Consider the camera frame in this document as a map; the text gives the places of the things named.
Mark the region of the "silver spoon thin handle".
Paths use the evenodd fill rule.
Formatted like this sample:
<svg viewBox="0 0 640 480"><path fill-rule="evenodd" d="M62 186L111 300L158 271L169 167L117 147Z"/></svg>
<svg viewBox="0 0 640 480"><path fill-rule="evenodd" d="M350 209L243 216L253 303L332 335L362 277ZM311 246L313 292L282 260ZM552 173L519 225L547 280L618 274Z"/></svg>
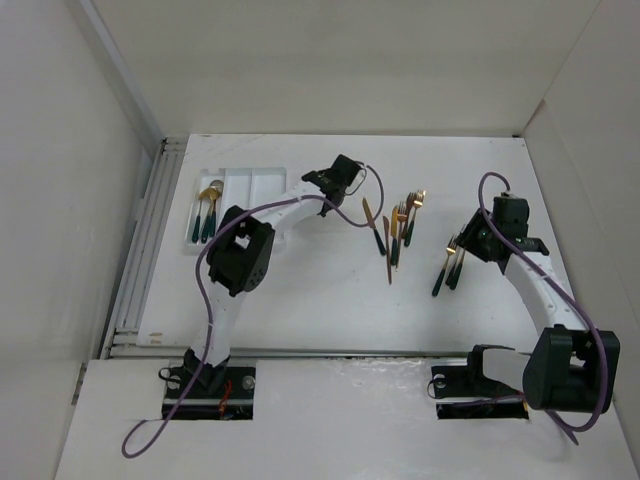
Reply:
<svg viewBox="0 0 640 480"><path fill-rule="evenodd" d="M213 180L209 184L209 187L215 189L219 194L222 194L224 190L224 182L222 180Z"/></svg>

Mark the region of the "gold spoon green handle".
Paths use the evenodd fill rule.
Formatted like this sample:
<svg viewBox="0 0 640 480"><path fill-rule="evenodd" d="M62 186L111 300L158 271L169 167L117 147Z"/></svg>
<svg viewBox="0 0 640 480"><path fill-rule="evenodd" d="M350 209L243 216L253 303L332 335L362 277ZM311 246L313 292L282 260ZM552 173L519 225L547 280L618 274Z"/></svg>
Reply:
<svg viewBox="0 0 640 480"><path fill-rule="evenodd" d="M206 230L206 239L213 237L215 234L216 223L217 223L217 210L216 210L217 201L221 198L223 194L223 193L219 194L215 189L213 190L214 190L214 193L210 195L211 205L210 205L210 210L208 214L209 223L208 223L208 229Z"/></svg>
<svg viewBox="0 0 640 480"><path fill-rule="evenodd" d="M197 210L197 215L196 215L196 218L195 218L195 222L194 222L194 226L193 226L193 230L192 230L192 234L191 234L191 241L194 244L197 244L199 242L200 229L201 229L202 206L203 206L203 201L206 200L207 198L208 198L207 190L203 190L198 196L198 210Z"/></svg>
<svg viewBox="0 0 640 480"><path fill-rule="evenodd" d="M207 199L209 200L209 208L208 208L207 213L205 215L205 221L204 221L204 225L202 227L202 231L201 231L201 235L200 235L200 241L203 244L205 244L208 241L208 239L206 239L206 230L208 229L208 223L209 223L208 214L209 214L210 205L211 205L210 195L212 193L214 193L214 190L212 188L210 188L210 187L208 187L206 190L207 190L207 193L208 193L208 198Z"/></svg>

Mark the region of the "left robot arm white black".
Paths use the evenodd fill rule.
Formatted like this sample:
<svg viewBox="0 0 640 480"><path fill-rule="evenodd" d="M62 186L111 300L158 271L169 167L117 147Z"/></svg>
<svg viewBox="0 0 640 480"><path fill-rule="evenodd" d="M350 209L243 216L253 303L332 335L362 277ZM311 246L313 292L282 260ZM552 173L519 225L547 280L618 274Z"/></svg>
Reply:
<svg viewBox="0 0 640 480"><path fill-rule="evenodd" d="M181 371L189 388L209 397L223 387L235 323L247 294L266 277L276 236L309 217L337 211L363 169L362 162L339 155L330 167L306 173L270 203L227 209L196 260L207 320L183 357Z"/></svg>

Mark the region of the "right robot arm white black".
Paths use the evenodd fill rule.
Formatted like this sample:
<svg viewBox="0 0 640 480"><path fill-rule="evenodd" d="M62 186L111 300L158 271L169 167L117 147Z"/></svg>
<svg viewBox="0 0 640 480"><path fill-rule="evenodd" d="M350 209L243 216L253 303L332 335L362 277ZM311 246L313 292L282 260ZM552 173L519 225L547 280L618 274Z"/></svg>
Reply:
<svg viewBox="0 0 640 480"><path fill-rule="evenodd" d="M518 247L512 252L493 233L481 211L457 238L467 253L498 265L519 293L539 335L529 355L506 347L477 345L463 369L465 386L487 393L498 382L520 391L537 410L592 413L607 411L620 354L612 331L598 330L601 342L567 298L554 289L559 280L542 240L528 233L529 205L503 193L493 200L489 213L497 230Z"/></svg>

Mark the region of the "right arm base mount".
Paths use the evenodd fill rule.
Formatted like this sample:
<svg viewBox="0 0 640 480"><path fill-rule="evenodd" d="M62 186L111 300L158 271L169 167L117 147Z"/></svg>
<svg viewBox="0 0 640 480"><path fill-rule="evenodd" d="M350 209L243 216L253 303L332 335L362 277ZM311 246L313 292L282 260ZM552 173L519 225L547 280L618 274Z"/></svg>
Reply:
<svg viewBox="0 0 640 480"><path fill-rule="evenodd" d="M431 367L428 395L436 401L439 420L528 420L524 394L484 375L482 360L486 350L512 349L476 345L464 365L436 364Z"/></svg>

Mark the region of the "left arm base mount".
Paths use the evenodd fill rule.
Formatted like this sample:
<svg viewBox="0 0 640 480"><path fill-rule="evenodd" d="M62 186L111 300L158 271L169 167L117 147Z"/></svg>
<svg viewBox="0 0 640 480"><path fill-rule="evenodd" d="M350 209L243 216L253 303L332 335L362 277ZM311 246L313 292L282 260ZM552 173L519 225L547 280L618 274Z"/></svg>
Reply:
<svg viewBox="0 0 640 480"><path fill-rule="evenodd" d="M161 406L162 419L245 421L252 420L257 380L256 362L225 360L212 368L206 364L198 379L180 403L171 411L191 380L191 372L182 364L169 364L158 372L165 383Z"/></svg>

